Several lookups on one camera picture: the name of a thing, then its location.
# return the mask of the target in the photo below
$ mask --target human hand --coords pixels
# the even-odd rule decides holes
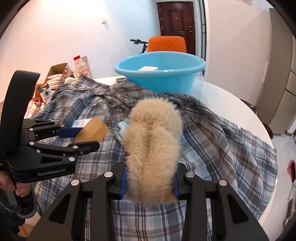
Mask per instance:
[[[6,172],[0,172],[0,188],[6,188],[10,191],[15,191],[17,196],[25,197],[30,193],[30,183],[16,183],[16,187],[13,181]]]

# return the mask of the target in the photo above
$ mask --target white table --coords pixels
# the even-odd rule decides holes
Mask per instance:
[[[122,76],[98,78],[94,80],[102,84],[113,85],[116,83],[116,78],[119,77]],[[233,94],[218,86],[200,80],[194,81],[193,87],[189,94],[202,101],[211,111],[217,115],[237,124],[245,130],[250,131],[253,135],[259,137],[261,140],[273,147],[270,137],[259,118],[245,103],[243,103]],[[269,204],[259,219],[259,223],[261,225],[266,220],[270,211],[272,202],[274,200],[275,190],[276,186],[272,193]]]

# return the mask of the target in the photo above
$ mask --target brown wooden door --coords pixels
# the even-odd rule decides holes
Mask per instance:
[[[195,55],[193,2],[159,2],[157,7],[161,35],[185,38],[187,53]]]

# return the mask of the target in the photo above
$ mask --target white floor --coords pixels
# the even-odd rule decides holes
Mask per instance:
[[[286,218],[288,195],[292,186],[291,179],[287,172],[289,162],[296,160],[296,145],[293,139],[288,136],[275,136],[272,140],[277,150],[278,183],[270,212],[262,225],[270,241],[275,241],[283,231],[283,221]],[[295,197],[295,190],[290,198]]]

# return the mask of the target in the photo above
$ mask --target plaid shirt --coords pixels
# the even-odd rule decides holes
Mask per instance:
[[[275,187],[275,150],[249,131],[211,112],[199,100],[179,93],[156,93],[130,81],[106,86],[85,76],[79,82],[58,88],[38,119],[52,119],[65,127],[73,121],[98,117],[109,128],[96,153],[77,160],[76,173],[35,184],[38,212],[42,215],[73,179],[82,182],[109,171],[124,158],[123,140],[117,123],[128,121],[139,99],[164,97],[177,104],[184,121],[179,162],[204,180],[225,179],[259,219]],[[67,146],[74,139],[53,137],[42,143]],[[186,201],[145,207],[128,200],[112,202],[118,240],[175,240],[182,237]],[[207,200],[208,232],[211,240],[211,210]],[[86,218],[86,240],[90,240],[90,207]]]

